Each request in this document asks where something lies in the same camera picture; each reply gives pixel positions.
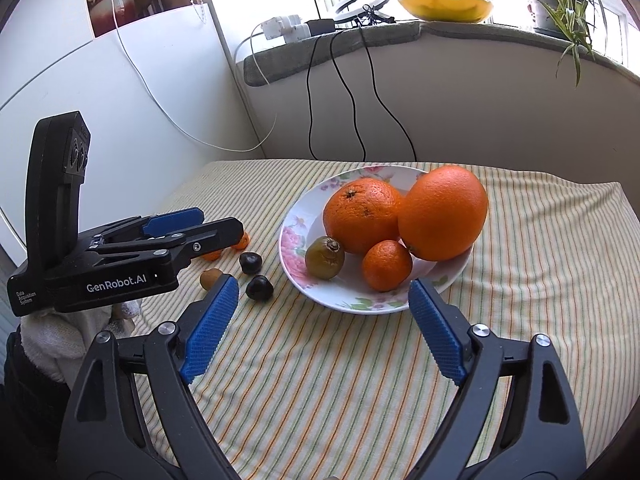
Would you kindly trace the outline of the white gloved left hand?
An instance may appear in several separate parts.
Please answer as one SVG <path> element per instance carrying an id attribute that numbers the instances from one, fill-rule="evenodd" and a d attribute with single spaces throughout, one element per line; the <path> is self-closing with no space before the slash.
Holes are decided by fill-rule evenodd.
<path id="1" fill-rule="evenodd" d="M 142 301 L 73 313 L 48 309 L 21 318 L 22 346 L 35 367 L 47 377 L 73 388 L 82 361 L 99 332 L 129 337 L 141 313 Z"/>

